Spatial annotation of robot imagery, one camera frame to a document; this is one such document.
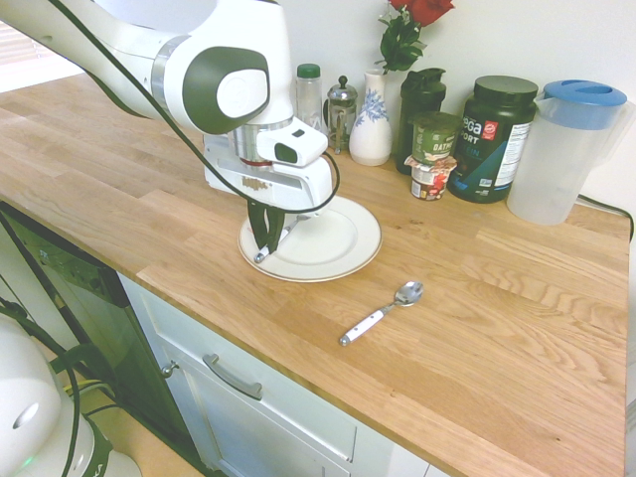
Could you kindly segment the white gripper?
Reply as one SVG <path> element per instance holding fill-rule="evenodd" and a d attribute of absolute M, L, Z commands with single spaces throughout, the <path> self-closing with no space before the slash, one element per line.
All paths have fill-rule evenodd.
<path fill-rule="evenodd" d="M 249 166 L 231 150 L 226 135 L 206 135 L 204 157 L 229 183 L 225 185 L 206 169 L 205 179 L 211 187 L 234 195 L 243 193 L 257 200 L 247 202 L 247 214 L 258 249 L 266 245 L 277 249 L 284 227 L 285 213 L 266 204 L 297 214 L 315 209 L 314 214 L 319 215 L 331 201 L 333 176 L 324 156 L 304 167 L 279 162 Z"/>

